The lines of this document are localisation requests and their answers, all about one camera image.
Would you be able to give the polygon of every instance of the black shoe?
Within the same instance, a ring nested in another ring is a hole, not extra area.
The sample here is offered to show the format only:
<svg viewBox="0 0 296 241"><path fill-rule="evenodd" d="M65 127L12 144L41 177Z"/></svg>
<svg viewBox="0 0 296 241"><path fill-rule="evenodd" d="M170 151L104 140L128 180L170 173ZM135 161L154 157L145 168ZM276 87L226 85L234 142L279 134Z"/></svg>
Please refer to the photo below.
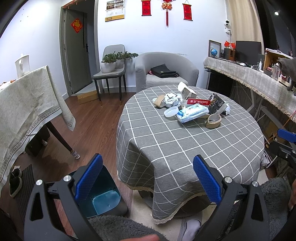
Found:
<svg viewBox="0 0 296 241"><path fill-rule="evenodd" d="M14 177L12 173L10 173L9 177L9 186L10 186L10 196L13 198L22 188L22 179L20 177Z"/></svg>
<svg viewBox="0 0 296 241"><path fill-rule="evenodd" d="M19 168L16 168L12 172L14 177L22 177L22 171Z"/></svg>

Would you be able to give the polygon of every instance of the plastic lid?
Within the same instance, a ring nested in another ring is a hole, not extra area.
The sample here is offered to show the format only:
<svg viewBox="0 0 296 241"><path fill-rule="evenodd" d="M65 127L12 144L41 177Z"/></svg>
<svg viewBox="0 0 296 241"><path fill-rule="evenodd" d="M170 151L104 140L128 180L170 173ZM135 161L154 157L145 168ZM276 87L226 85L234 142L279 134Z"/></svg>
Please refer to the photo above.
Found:
<svg viewBox="0 0 296 241"><path fill-rule="evenodd" d="M164 112L165 117L172 117L179 112L178 106L171 107Z"/></svg>

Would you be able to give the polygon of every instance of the desk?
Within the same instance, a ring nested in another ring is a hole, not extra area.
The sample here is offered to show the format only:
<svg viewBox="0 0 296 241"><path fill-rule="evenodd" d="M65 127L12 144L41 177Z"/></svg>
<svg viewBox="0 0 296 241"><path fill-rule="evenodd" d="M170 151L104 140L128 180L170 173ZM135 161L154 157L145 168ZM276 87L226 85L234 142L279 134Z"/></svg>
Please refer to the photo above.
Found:
<svg viewBox="0 0 296 241"><path fill-rule="evenodd" d="M212 93L192 87L201 99ZM257 180L264 139L254 118L231 99L230 115L216 129L207 129L205 119L180 123L166 118L166 108L152 99L177 86L143 90L124 106L117 129L117 171L120 181L133 190L153 192L152 217L165 223L190 199L204 195L193 170L193 158L200 154L223 176L249 184Z"/></svg>
<svg viewBox="0 0 296 241"><path fill-rule="evenodd" d="M296 96L294 96L293 92L288 91L286 86L262 72L210 57L204 60L204 67L222 73L250 88L252 106L250 106L248 111L254 107L255 101L253 92L266 99L289 117L295 111ZM260 107L261 104L258 107L255 118L258 116Z"/></svg>
<svg viewBox="0 0 296 241"><path fill-rule="evenodd" d="M52 80L48 66L31 71L0 91L0 190L14 161L43 125L73 151L50 122L60 114L73 131L75 118Z"/></svg>

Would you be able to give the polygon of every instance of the cat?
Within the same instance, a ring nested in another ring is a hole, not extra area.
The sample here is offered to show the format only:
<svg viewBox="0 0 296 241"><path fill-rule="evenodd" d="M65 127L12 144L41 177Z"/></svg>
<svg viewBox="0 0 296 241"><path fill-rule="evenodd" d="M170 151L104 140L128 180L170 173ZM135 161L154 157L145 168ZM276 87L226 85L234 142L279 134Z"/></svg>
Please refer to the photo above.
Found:
<svg viewBox="0 0 296 241"><path fill-rule="evenodd" d="M296 85L296 58L279 58L279 67L283 75L291 78L291 85L287 88L288 91L291 91Z"/></svg>

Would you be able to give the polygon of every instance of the gray door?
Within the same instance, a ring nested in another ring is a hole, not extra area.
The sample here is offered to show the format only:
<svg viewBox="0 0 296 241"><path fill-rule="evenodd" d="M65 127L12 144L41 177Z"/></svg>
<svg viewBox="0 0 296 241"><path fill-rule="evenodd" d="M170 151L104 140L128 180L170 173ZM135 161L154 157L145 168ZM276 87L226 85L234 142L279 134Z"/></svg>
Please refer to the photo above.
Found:
<svg viewBox="0 0 296 241"><path fill-rule="evenodd" d="M92 82L87 53L86 16L86 13L71 9L67 9L65 12L65 55L70 81L69 85L73 94ZM79 19L82 23L82 28L78 33L72 27L72 23L76 19Z"/></svg>

